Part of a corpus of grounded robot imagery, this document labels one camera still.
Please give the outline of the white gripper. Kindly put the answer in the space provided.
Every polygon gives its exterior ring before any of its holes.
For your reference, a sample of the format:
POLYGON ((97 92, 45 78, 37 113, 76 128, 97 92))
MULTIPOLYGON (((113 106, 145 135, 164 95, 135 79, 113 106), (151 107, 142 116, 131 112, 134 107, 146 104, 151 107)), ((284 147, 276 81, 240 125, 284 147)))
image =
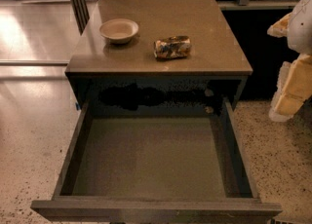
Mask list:
POLYGON ((294 62, 282 64, 271 101, 269 118, 285 122, 312 96, 312 0, 300 0, 292 13, 268 28, 267 34, 287 37, 289 48, 301 54, 294 62))

